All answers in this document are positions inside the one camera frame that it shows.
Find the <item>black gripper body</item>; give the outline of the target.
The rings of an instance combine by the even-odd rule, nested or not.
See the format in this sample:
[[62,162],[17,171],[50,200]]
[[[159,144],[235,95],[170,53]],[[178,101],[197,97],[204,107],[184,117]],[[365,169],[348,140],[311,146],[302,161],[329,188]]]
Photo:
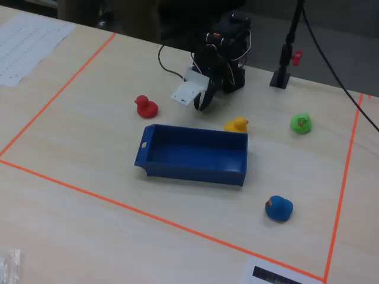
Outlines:
[[193,70],[210,78],[216,89],[222,89],[227,80],[227,62],[214,44],[199,47],[191,54]]

